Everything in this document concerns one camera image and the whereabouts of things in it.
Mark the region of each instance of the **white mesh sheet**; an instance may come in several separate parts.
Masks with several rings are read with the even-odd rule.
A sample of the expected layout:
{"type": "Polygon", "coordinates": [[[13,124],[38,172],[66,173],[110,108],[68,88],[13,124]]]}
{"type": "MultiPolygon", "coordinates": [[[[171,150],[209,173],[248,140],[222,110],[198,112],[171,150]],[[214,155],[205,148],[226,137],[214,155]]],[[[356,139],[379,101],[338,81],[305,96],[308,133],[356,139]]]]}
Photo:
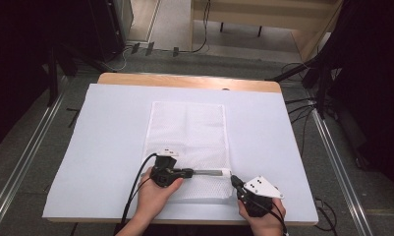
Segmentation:
{"type": "MultiPolygon", "coordinates": [[[[153,102],[143,159],[165,148],[179,154],[175,168],[231,169],[224,106],[153,102]]],[[[195,175],[170,200],[224,200],[232,191],[229,177],[195,175]]]]}

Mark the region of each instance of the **silver metal strip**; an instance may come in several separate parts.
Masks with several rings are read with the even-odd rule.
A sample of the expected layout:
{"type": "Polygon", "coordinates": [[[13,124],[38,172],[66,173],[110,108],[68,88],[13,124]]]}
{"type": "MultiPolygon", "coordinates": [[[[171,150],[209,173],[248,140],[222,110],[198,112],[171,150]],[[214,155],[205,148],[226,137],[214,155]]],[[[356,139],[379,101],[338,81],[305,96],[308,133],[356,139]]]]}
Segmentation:
{"type": "Polygon", "coordinates": [[[315,120],[316,127],[322,137],[325,149],[327,150],[335,175],[338,179],[338,183],[343,191],[344,198],[346,199],[346,203],[356,224],[359,235],[372,236],[373,233],[367,221],[366,213],[362,208],[362,204],[360,203],[346,169],[344,168],[343,162],[338,154],[337,147],[332,141],[325,121],[320,118],[316,110],[313,111],[313,119],[315,120]]]}
{"type": "Polygon", "coordinates": [[[53,121],[53,118],[61,105],[64,92],[69,84],[68,78],[63,77],[60,83],[61,92],[58,95],[55,102],[46,109],[43,117],[41,118],[38,126],[36,127],[33,135],[31,136],[28,145],[26,146],[23,154],[21,155],[19,162],[17,163],[13,173],[10,175],[9,180],[4,186],[0,193],[0,223],[3,220],[4,215],[7,212],[14,196],[16,195],[20,185],[25,178],[26,173],[30,167],[30,164],[37,153],[37,150],[53,121]]]}

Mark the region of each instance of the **person's right hand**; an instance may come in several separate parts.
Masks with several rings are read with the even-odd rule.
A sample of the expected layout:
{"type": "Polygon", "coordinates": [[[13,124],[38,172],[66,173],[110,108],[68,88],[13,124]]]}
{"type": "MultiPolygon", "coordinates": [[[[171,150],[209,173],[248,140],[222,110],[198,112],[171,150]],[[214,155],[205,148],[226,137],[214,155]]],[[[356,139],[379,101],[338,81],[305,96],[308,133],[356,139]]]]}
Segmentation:
{"type": "MultiPolygon", "coordinates": [[[[280,216],[279,208],[282,216],[285,217],[286,209],[283,207],[280,199],[272,199],[276,206],[273,206],[272,211],[280,216]]],[[[254,236],[281,236],[282,235],[282,224],[275,216],[268,213],[264,217],[250,217],[242,201],[238,200],[239,214],[250,224],[254,236]]]]}

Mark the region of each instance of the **table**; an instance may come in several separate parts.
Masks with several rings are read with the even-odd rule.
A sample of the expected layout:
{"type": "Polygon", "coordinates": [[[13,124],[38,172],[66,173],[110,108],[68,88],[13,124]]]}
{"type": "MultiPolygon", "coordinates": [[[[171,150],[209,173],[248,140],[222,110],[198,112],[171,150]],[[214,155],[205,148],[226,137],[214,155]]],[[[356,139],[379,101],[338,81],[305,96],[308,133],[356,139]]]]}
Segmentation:
{"type": "MultiPolygon", "coordinates": [[[[192,0],[191,47],[194,20],[203,20],[207,0],[192,0]]],[[[211,0],[209,21],[292,30],[305,62],[327,32],[334,29],[343,0],[211,0]]]]}
{"type": "MultiPolygon", "coordinates": [[[[141,165],[149,105],[154,100],[180,99],[224,104],[233,173],[244,181],[263,175],[278,186],[285,194],[288,225],[317,223],[277,83],[111,73],[102,74],[98,83],[88,90],[43,217],[56,222],[119,222],[141,165]]],[[[238,214],[236,200],[233,196],[220,205],[169,203],[153,223],[247,224],[238,214]]]]}

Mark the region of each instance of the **hand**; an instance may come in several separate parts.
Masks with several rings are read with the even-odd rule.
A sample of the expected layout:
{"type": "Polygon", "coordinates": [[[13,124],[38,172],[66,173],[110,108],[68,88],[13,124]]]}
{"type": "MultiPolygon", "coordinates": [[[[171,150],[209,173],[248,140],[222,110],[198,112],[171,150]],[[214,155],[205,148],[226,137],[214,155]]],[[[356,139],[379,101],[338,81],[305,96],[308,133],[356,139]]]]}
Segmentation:
{"type": "Polygon", "coordinates": [[[165,207],[169,197],[181,187],[183,178],[175,180],[166,188],[159,187],[150,178],[151,167],[147,169],[144,176],[141,177],[142,184],[139,189],[138,207],[134,217],[140,217],[141,220],[151,221],[165,207]]]}
{"type": "MultiPolygon", "coordinates": [[[[279,208],[282,216],[285,217],[286,209],[283,207],[280,199],[272,199],[272,201],[275,204],[272,211],[275,212],[278,216],[280,216],[279,211],[277,210],[277,208],[279,208]]],[[[239,214],[250,224],[252,232],[255,236],[282,235],[282,224],[272,214],[268,213],[264,217],[250,217],[248,212],[246,211],[244,204],[240,200],[238,200],[238,205],[239,214]]]]}

